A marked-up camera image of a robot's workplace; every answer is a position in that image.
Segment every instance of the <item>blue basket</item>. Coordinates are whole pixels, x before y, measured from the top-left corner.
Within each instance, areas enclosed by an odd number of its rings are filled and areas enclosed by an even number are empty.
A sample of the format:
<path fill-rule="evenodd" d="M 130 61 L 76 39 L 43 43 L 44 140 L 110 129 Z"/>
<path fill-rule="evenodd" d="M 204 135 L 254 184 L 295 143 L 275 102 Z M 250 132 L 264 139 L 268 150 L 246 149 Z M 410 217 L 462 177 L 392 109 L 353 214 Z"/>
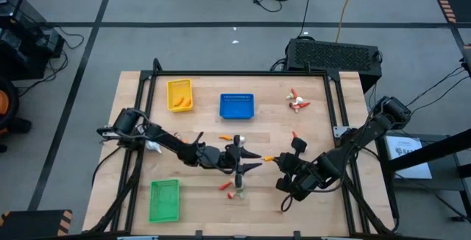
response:
<path fill-rule="evenodd" d="M 222 93 L 219 115 L 225 119 L 251 119 L 255 114 L 252 93 Z"/>

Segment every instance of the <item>gray floor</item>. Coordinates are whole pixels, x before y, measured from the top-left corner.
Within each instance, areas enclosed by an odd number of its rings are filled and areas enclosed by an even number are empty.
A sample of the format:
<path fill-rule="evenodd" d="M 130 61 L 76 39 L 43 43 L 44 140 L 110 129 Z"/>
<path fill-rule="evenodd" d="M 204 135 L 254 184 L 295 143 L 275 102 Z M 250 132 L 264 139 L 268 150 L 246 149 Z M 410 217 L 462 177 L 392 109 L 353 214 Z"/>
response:
<path fill-rule="evenodd" d="M 49 21 L 92 22 L 102 0 L 28 1 Z M 308 21 L 337 22 L 343 2 L 311 0 Z M 283 4 L 281 12 L 267 13 L 251 0 L 110 0 L 103 21 L 300 22 L 304 6 L 305 0 L 290 0 Z M 350 0 L 344 21 L 443 23 L 445 18 L 436 0 Z M 85 43 L 91 31 L 65 30 L 84 35 Z M 267 70 L 283 56 L 289 38 L 299 30 L 288 27 L 100 28 L 39 209 L 71 208 L 74 212 L 71 232 L 81 231 L 91 175 L 101 149 L 95 129 L 107 123 L 121 71 L 149 69 L 154 57 L 159 58 L 165 70 Z M 334 41 L 336 36 L 335 28 L 305 31 L 317 40 Z M 465 42 L 471 42 L 469 29 L 460 29 L 460 33 Z M 70 42 L 73 44 L 76 39 L 70 38 Z M 458 67 L 461 58 L 449 29 L 343 28 L 340 42 L 378 46 L 384 62 L 377 95 L 396 96 L 404 102 Z M 69 67 L 54 82 L 39 85 L 21 99 L 20 116 L 31 119 L 34 127 L 27 135 L 4 140 L 10 151 L 0 155 L 0 186 L 8 189 L 0 190 L 0 213 L 28 208 L 84 48 L 85 44 L 68 50 Z M 440 96 L 461 75 L 431 91 L 416 107 Z M 454 134 L 469 128 L 468 88 L 469 81 L 465 80 L 440 102 L 418 111 L 406 130 Z M 463 163 L 471 162 L 467 154 L 459 157 Z M 458 193 L 441 195 L 462 209 Z M 400 232 L 407 236 L 463 239 L 471 234 L 468 224 L 449 222 L 449 210 L 428 193 L 398 190 L 397 199 Z"/>

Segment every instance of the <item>white object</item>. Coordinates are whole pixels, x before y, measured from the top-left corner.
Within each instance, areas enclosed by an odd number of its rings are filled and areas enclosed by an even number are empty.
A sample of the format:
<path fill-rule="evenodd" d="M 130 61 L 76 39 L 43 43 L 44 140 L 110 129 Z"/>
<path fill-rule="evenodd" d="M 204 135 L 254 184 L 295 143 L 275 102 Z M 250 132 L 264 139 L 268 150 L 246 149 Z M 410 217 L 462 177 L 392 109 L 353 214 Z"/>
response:
<path fill-rule="evenodd" d="M 146 148 L 149 151 L 157 151 L 158 153 L 162 153 L 162 150 L 160 149 L 160 145 L 154 141 L 146 141 Z"/>
<path fill-rule="evenodd" d="M 299 104 L 302 104 L 302 103 L 304 103 L 304 99 L 301 96 L 298 96 L 296 98 L 296 102 L 294 104 L 299 105 Z"/>
<path fill-rule="evenodd" d="M 419 140 L 407 137 L 386 136 L 386 147 L 388 148 L 389 157 L 395 159 L 417 149 L 422 148 Z M 427 163 L 421 163 L 407 169 L 397 171 L 398 174 L 406 178 L 431 179 L 432 174 Z"/>

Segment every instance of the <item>green basket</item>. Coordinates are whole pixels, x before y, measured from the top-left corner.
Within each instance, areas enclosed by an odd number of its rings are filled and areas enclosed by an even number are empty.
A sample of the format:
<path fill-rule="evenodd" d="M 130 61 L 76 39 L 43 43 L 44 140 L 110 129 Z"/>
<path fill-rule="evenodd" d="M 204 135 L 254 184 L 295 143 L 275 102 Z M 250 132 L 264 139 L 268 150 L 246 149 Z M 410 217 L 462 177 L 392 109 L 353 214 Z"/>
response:
<path fill-rule="evenodd" d="M 150 183 L 149 222 L 176 222 L 180 218 L 180 184 L 178 180 Z"/>

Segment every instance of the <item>yellow cable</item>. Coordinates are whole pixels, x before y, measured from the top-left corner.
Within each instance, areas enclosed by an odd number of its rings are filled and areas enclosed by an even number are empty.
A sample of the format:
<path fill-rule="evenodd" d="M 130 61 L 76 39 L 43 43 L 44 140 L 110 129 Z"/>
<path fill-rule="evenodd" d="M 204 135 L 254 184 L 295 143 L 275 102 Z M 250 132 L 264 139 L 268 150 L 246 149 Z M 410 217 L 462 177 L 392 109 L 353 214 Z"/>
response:
<path fill-rule="evenodd" d="M 339 22 L 339 29 L 337 30 L 336 43 L 337 43 L 337 41 L 339 41 L 340 29 L 341 29 L 341 22 L 344 20 L 344 13 L 345 13 L 345 9 L 347 8 L 347 4 L 348 4 L 348 0 L 345 0 L 344 9 L 341 10 L 341 16 L 340 16 L 340 22 Z"/>

